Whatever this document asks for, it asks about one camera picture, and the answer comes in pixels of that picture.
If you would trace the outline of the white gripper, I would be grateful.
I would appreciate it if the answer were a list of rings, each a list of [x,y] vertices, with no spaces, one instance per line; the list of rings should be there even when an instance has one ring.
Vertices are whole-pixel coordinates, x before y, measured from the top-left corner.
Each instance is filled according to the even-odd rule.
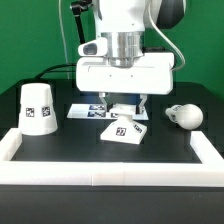
[[[173,53],[146,53],[130,68],[109,64],[103,57],[83,57],[77,63],[76,85],[81,91],[100,92],[107,112],[112,108],[109,93],[140,94],[136,113],[142,114],[147,94],[166,95],[173,88]]]

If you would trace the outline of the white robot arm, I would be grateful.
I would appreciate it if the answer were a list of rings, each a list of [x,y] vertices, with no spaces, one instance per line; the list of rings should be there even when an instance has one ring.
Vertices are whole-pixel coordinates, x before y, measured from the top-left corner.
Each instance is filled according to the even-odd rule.
[[[173,88],[175,57],[181,52],[143,45],[147,28],[161,33],[184,17],[186,0],[91,0],[96,38],[79,46],[76,85],[81,91],[166,95]]]

